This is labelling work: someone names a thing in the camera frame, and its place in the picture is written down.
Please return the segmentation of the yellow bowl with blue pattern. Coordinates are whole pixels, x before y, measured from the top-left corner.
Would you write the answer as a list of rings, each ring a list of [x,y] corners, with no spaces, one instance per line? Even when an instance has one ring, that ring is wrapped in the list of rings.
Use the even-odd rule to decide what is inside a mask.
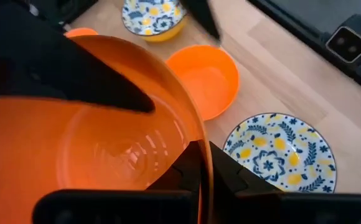
[[[182,30],[187,11],[179,0],[124,0],[121,17],[132,34],[147,42],[163,42]]]
[[[290,114],[247,118],[228,135],[223,151],[281,190],[335,190],[337,168],[330,145],[310,124]]]

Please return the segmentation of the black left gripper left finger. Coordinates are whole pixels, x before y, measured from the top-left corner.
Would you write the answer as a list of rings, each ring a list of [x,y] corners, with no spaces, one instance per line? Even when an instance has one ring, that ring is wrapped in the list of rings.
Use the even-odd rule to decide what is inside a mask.
[[[187,190],[196,192],[200,185],[202,165],[200,146],[191,141],[176,161],[148,190]]]

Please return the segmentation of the orange plastic bowl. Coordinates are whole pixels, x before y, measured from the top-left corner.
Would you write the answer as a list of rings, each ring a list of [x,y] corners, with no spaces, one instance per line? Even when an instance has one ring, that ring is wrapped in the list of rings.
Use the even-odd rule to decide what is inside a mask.
[[[0,97],[0,224],[31,224],[38,199],[56,190],[147,189],[187,147],[212,173],[197,108],[162,60],[116,37],[72,42],[134,81],[155,110]]]
[[[185,47],[166,63],[190,93],[204,121],[222,114],[237,97],[239,71],[231,56],[219,47]]]
[[[91,28],[81,27],[81,28],[71,29],[66,33],[64,33],[64,36],[68,38],[80,37],[86,35],[98,35],[98,32]]]

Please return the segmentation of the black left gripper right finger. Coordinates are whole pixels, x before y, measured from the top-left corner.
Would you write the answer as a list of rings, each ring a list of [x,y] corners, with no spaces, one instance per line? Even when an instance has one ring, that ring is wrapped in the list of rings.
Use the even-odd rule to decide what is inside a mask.
[[[279,189],[210,143],[214,173],[213,224],[275,224]]]

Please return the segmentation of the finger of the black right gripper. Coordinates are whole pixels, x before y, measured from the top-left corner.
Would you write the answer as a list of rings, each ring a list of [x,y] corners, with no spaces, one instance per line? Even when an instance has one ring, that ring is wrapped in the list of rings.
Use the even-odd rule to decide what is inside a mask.
[[[209,0],[180,0],[192,18],[216,42],[221,42],[221,32]]]
[[[0,18],[0,96],[155,110],[152,99],[124,75],[37,19]]]

